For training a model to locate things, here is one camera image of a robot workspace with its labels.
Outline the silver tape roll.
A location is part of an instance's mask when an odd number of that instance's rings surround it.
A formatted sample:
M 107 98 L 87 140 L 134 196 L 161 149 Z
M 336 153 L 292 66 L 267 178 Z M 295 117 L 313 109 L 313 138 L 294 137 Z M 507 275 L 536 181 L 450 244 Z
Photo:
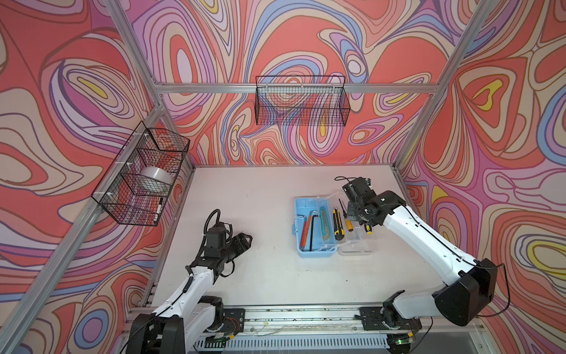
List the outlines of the silver tape roll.
M 164 195 L 170 189 L 172 176 L 162 168 L 148 166 L 141 171 L 138 184 L 144 191 Z

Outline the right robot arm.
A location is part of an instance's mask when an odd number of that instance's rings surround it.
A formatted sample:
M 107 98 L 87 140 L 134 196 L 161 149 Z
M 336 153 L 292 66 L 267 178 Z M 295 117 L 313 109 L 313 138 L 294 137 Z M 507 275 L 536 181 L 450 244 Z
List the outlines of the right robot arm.
M 400 237 L 439 275 L 442 285 L 421 292 L 397 291 L 382 305 L 379 319 L 398 329 L 410 319 L 444 317 L 467 326 L 492 302 L 498 265 L 478 260 L 440 236 L 391 190 L 376 193 L 369 178 L 346 178 L 346 217 L 364 227 L 384 227 Z

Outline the teal utility knife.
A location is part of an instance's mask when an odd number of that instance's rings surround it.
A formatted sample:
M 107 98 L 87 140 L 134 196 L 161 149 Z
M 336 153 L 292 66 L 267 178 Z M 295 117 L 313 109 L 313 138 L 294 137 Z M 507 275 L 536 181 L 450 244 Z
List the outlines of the teal utility knife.
M 321 236 L 323 241 L 330 239 L 330 228 L 327 221 L 327 209 L 321 206 L 319 209 L 319 216 L 321 218 Z

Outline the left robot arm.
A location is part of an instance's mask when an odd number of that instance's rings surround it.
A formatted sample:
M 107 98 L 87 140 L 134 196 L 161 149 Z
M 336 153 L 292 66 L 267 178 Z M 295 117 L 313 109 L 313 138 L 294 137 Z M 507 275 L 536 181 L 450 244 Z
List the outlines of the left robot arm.
M 188 275 L 172 295 L 150 314 L 135 318 L 121 353 L 188 353 L 199 338 L 210 333 L 212 344 L 225 344 L 244 329 L 245 310 L 224 309 L 219 296 L 208 290 L 225 278 L 226 264 L 248 251 L 253 237 L 233 234 L 230 224 L 218 221 L 204 234 L 198 256 L 186 267 Z

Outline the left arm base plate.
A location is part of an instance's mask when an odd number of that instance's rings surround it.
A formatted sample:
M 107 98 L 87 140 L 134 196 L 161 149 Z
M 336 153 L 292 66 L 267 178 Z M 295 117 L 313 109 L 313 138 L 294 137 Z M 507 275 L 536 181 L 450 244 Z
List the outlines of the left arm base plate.
M 205 330 L 205 334 L 215 338 L 229 338 L 242 333 L 245 329 L 246 310 L 244 308 L 228 308 L 223 311 L 221 321 Z

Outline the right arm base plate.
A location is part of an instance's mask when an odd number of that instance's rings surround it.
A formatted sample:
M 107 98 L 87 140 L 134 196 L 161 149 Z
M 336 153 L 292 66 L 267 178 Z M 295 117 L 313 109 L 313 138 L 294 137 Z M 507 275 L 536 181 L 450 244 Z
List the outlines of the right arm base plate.
M 391 308 L 361 307 L 354 319 L 362 322 L 364 330 L 408 330 L 419 332 L 422 323 L 419 318 L 404 319 Z

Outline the clear tool box lid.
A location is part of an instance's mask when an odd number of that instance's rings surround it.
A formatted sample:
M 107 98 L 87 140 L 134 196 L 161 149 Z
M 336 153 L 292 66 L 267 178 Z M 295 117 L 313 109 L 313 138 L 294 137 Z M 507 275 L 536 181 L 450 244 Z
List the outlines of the clear tool box lid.
M 346 203 L 344 202 L 344 194 L 339 192 L 333 193 L 327 197 L 328 202 L 330 202 L 331 212 L 336 208 L 340 212 L 340 219 L 342 222 L 343 230 L 345 236 L 342 241 L 337 241 L 338 243 L 338 253 L 341 256 L 361 256 L 370 255 L 377 251 L 377 234 L 372 232 L 368 235 L 365 231 L 364 226 L 359 224 L 357 221 L 352 221 L 354 227 L 353 232 L 348 232 L 346 229 L 346 224 L 343 219 L 343 212 L 339 203 L 339 199 L 342 200 L 346 208 Z

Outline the yellow black utility knife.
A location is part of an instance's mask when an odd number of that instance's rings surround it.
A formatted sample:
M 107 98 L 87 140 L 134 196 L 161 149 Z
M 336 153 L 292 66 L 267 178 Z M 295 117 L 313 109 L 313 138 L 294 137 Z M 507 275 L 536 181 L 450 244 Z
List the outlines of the yellow black utility knife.
M 345 232 L 343 230 L 342 222 L 340 219 L 340 212 L 336 208 L 333 209 L 333 223 L 335 230 L 335 239 L 337 241 L 342 241 L 345 236 Z

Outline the red sleeved hex key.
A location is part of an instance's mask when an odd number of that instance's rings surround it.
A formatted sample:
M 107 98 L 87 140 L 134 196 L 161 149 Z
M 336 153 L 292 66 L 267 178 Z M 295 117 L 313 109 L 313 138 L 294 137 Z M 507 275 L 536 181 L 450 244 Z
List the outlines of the red sleeved hex key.
M 303 226 L 302 226 L 302 234 L 299 243 L 299 250 L 304 251 L 307 242 L 307 233 L 310 223 L 310 217 L 307 217 L 305 215 L 300 215 L 300 218 L 303 219 Z

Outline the dark steel hex key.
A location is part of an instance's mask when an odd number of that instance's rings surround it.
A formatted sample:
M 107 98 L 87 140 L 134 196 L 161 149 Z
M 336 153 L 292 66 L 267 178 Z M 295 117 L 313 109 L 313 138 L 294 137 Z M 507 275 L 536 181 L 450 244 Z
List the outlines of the dark steel hex key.
M 309 251 L 312 252 L 313 247 L 313 238 L 314 238 L 314 229 L 315 229 L 315 220 L 318 218 L 318 213 L 316 211 L 312 211 L 310 214 L 310 228 L 309 228 Z

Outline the blue plastic tool box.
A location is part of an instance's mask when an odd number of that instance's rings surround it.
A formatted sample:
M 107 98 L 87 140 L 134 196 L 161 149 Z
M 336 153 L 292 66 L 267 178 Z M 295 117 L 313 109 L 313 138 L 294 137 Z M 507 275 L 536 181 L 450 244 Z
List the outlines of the blue plastic tool box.
M 303 197 L 294 201 L 293 233 L 301 258 L 329 258 L 336 253 L 333 209 L 323 197 Z

